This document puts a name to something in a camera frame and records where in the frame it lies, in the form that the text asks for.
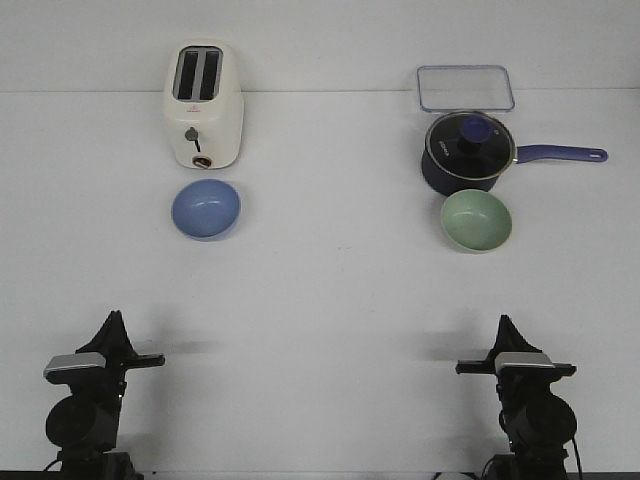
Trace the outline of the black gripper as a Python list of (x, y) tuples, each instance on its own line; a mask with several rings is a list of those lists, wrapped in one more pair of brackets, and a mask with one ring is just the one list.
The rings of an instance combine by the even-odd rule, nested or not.
[(573, 376), (576, 366), (553, 362), (524, 338), (507, 314), (502, 314), (493, 355), (484, 360), (459, 360), (455, 371), (457, 374), (494, 375), (499, 398), (515, 400), (549, 392), (552, 383)]
[[(117, 349), (108, 353), (115, 344)], [(87, 343), (88, 351), (77, 350), (83, 361), (74, 393), (93, 400), (120, 400), (126, 390), (126, 373), (133, 369), (161, 367), (163, 354), (138, 354), (134, 349), (122, 313), (112, 310), (95, 336)]]

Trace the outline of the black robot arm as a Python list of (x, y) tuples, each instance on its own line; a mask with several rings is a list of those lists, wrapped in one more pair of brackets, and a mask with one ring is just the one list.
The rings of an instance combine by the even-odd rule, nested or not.
[(501, 405), (498, 421), (510, 452), (496, 454), (482, 479), (566, 479), (565, 445), (575, 441), (577, 418), (551, 385), (577, 371), (531, 345), (503, 314), (493, 347), (482, 360), (460, 360), (458, 374), (492, 375)]
[(161, 367), (162, 354), (142, 355), (129, 339), (122, 313), (109, 313), (96, 335), (72, 354), (51, 358), (43, 371), (70, 394), (49, 412), (48, 440), (59, 448), (63, 479), (142, 479), (127, 452), (117, 452), (126, 373)]

